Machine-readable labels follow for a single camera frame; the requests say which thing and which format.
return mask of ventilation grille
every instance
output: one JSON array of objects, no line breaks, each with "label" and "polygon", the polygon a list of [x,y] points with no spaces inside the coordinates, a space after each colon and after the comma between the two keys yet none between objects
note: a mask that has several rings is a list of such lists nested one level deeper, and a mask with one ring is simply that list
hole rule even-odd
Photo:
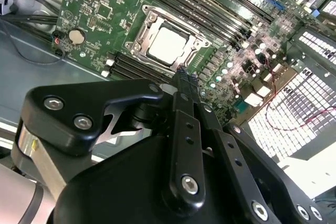
[{"label": "ventilation grille", "polygon": [[[336,105],[336,93],[308,68],[297,75],[272,101],[268,110],[269,122],[280,129],[303,125],[309,118]],[[279,160],[292,155],[314,139],[331,122],[336,111],[324,113],[300,129],[279,131],[266,121],[266,107],[255,115],[249,126],[258,145]]]},{"label": "ventilation grille", "polygon": [[299,41],[305,43],[315,52],[317,52],[322,57],[328,59],[332,63],[336,64],[336,49],[325,41],[315,37],[313,34],[305,31],[303,35],[299,38]]}]

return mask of black ram slot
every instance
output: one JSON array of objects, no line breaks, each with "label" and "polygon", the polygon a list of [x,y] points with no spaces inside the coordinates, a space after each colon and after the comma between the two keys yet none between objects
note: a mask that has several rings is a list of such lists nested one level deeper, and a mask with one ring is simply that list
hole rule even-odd
[{"label": "black ram slot", "polygon": [[218,3],[215,0],[210,0],[212,3],[209,2],[208,0],[194,0],[194,1],[197,2],[199,5],[201,5],[203,8],[205,8],[208,12],[214,13],[216,14],[216,16],[220,17],[221,19],[227,20],[231,26],[237,29],[239,29],[239,26],[233,20],[223,15],[222,10],[224,10],[224,12],[226,12],[233,19],[240,21],[241,24],[245,26],[245,29],[249,30],[252,27],[252,24],[250,22],[240,17],[239,15],[233,13],[232,10],[226,8],[225,6],[223,6],[222,4]]},{"label": "black ram slot", "polygon": [[264,12],[258,6],[255,6],[254,4],[252,4],[250,1],[248,1],[248,0],[235,0],[235,1],[239,2],[246,9],[248,9],[254,15],[256,15],[259,18],[266,21],[268,24],[271,24],[274,21],[274,18],[272,16],[270,16],[268,13]]},{"label": "black ram slot", "polygon": [[137,60],[125,56],[124,54],[118,52],[115,56],[115,63],[111,67],[113,73],[119,73],[120,76],[122,73],[129,78],[146,78],[154,81],[155,83],[169,83],[171,79],[168,76],[147,67],[139,63]]},{"label": "black ram slot", "polygon": [[136,69],[135,67],[127,64],[125,65],[124,62],[118,62],[116,67],[114,68],[114,70],[117,70],[119,72],[122,72],[124,74],[128,74],[129,76],[132,75],[132,76],[135,76],[136,78],[145,78],[145,79],[148,79],[148,80],[151,80],[155,83],[163,83],[164,81],[153,76],[152,74],[149,74],[149,73],[145,73],[143,71],[139,71],[138,69]]},{"label": "black ram slot", "polygon": [[131,58],[131,57],[127,57],[126,55],[123,55],[122,53],[117,53],[117,59],[118,60],[122,60],[122,61],[125,61],[127,62],[128,64],[132,65],[132,66],[135,66],[136,68],[140,69],[141,71],[144,71],[146,73],[153,73],[155,76],[157,76],[159,79],[164,79],[166,80],[167,82],[170,82],[171,81],[171,78],[164,75],[163,73],[160,73],[148,66],[146,66],[145,64],[139,64],[139,62],[137,60],[135,60],[134,58]]},{"label": "black ram slot", "polygon": [[[183,0],[175,0],[175,1],[177,1],[180,4],[180,5],[178,5],[179,8],[185,9],[187,7],[188,10],[191,13],[194,13],[195,15],[197,15],[198,17],[200,17],[202,20],[204,20],[204,23],[207,23],[208,26],[216,29],[220,33],[221,33],[221,31],[223,31],[223,29],[222,29],[223,24],[219,23],[218,21],[216,21],[215,19],[211,18],[210,16],[207,16],[206,14],[204,14],[203,12],[201,12],[199,9],[195,8],[192,4],[185,3],[185,2],[183,2]],[[236,40],[235,42],[238,42],[239,40],[242,39],[242,36],[238,36],[238,34],[235,34],[234,32],[232,32],[228,27],[226,27],[226,28],[227,29],[226,29],[225,33],[227,33],[230,36],[232,36],[232,38],[234,38]]]},{"label": "black ram slot", "polygon": [[125,58],[121,59],[119,58],[118,60],[118,66],[125,66],[127,69],[131,69],[132,71],[134,71],[135,73],[141,74],[144,76],[144,78],[148,78],[151,80],[156,80],[156,81],[160,81],[160,80],[164,80],[165,82],[169,82],[170,79],[169,77],[157,72],[156,70],[149,68],[148,70],[144,70],[139,68],[139,62],[137,61],[136,64],[134,64],[133,62],[128,62],[127,60],[125,60]]},{"label": "black ram slot", "polygon": [[142,79],[138,74],[132,73],[131,71],[128,71],[120,67],[115,67],[112,69],[112,74],[118,77],[121,77],[123,79]]},{"label": "black ram slot", "polygon": [[223,19],[222,17],[214,14],[209,8],[203,7],[202,5],[199,4],[199,1],[197,0],[176,0],[176,1],[180,2],[182,5],[188,6],[193,12],[199,13],[206,19],[212,19],[212,21],[215,21],[216,23],[218,23],[220,27],[223,25],[230,26],[241,37],[243,37],[244,36],[243,33],[246,32],[245,30],[243,30],[242,27],[239,27],[236,23],[234,23],[229,18]]},{"label": "black ram slot", "polygon": [[180,9],[174,3],[169,2],[169,0],[157,0],[157,1],[166,5],[168,8],[173,9],[175,12],[179,13],[181,16],[184,16],[184,18],[186,20],[190,20],[193,23],[195,23],[196,25],[198,25],[199,27],[202,27],[203,29],[208,30],[210,33],[214,34],[215,36],[217,36],[221,40],[229,43],[231,46],[233,46],[237,50],[239,50],[239,48],[241,48],[240,44],[237,44],[236,42],[232,41],[231,38],[221,34],[220,32],[214,30],[213,28],[211,28],[211,27],[209,27],[205,24],[200,23],[199,19],[195,18],[194,16],[191,16],[190,13],[186,12],[185,10]]}]

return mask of gray metal surface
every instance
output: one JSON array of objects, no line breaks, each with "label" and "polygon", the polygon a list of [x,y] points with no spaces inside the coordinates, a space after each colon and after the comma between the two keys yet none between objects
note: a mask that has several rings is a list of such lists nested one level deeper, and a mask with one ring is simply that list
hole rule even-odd
[{"label": "gray metal surface", "polygon": [[[50,46],[28,33],[8,26],[16,37],[20,51],[32,60],[54,61]],[[0,121],[16,125],[26,93],[38,86],[103,81],[103,77],[73,62],[60,62],[52,66],[36,66],[25,62],[15,52],[8,38],[0,33]]]}]

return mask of motherboard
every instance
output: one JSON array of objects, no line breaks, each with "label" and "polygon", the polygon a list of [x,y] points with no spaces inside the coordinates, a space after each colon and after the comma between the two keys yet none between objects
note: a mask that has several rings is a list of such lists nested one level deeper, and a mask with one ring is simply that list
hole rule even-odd
[{"label": "motherboard", "polygon": [[293,72],[283,45],[298,29],[336,37],[317,19],[324,2],[63,0],[53,36],[69,59],[110,80],[169,83],[183,67],[225,122],[263,106],[272,81]]}]

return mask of chip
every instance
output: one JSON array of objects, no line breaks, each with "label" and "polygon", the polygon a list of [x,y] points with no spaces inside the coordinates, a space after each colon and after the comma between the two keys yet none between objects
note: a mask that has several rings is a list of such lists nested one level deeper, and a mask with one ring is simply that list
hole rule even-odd
[{"label": "chip", "polygon": [[149,54],[169,65],[182,56],[187,40],[179,34],[163,27],[157,34]]}]

